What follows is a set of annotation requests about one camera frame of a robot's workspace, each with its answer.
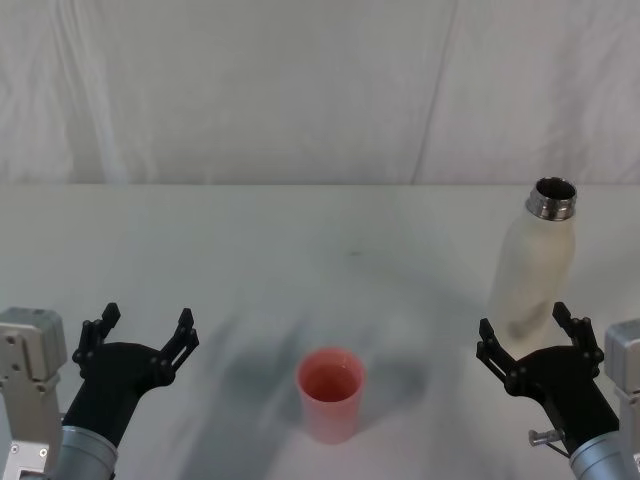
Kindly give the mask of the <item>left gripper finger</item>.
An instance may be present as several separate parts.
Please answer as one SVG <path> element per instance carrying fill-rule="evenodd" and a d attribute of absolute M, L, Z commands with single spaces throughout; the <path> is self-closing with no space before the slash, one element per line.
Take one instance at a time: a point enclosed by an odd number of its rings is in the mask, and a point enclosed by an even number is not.
<path fill-rule="evenodd" d="M 194 318 L 190 308 L 184 308 L 173 336 L 151 358 L 152 382 L 154 386 L 168 386 L 177 371 L 199 346 L 199 338 L 194 328 Z"/>
<path fill-rule="evenodd" d="M 80 372 L 84 373 L 90 361 L 94 358 L 98 348 L 116 326 L 121 317 L 118 305 L 110 302 L 105 307 L 101 317 L 89 321 L 85 320 L 78 346 L 72 354 L 72 361 L 80 367 Z"/>

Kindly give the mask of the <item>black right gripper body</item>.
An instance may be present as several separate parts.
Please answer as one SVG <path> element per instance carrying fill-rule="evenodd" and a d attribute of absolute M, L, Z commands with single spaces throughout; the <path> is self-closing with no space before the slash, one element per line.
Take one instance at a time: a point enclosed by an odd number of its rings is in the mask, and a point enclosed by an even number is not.
<path fill-rule="evenodd" d="M 517 394 L 541 405 L 567 449 L 619 430 L 618 416 L 595 383 L 603 360 L 600 348 L 556 346 L 517 361 Z"/>

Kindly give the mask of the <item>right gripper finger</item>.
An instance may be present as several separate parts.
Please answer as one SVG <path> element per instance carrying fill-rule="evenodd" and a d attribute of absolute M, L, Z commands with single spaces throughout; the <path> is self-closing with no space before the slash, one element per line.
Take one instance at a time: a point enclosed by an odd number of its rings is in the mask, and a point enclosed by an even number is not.
<path fill-rule="evenodd" d="M 508 394 L 520 393 L 520 365 L 499 343 L 487 318 L 479 323 L 480 341 L 476 345 L 479 359 L 504 386 Z"/>
<path fill-rule="evenodd" d="M 583 359 L 589 363 L 591 373 L 599 374 L 599 365 L 604 361 L 604 352 L 597 344 L 591 319 L 573 317 L 563 302 L 554 304 L 552 316 L 570 338 L 572 345 L 580 351 Z"/>

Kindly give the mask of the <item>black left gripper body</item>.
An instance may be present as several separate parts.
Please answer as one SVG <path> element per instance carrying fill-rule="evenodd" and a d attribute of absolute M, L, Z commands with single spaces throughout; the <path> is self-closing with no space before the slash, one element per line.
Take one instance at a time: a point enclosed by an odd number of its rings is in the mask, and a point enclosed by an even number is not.
<path fill-rule="evenodd" d="M 174 381 L 171 363 L 161 352 L 140 344 L 107 343 L 92 350 L 78 348 L 72 360 L 83 383 L 63 424 L 92 431 L 120 444 L 140 399 Z"/>

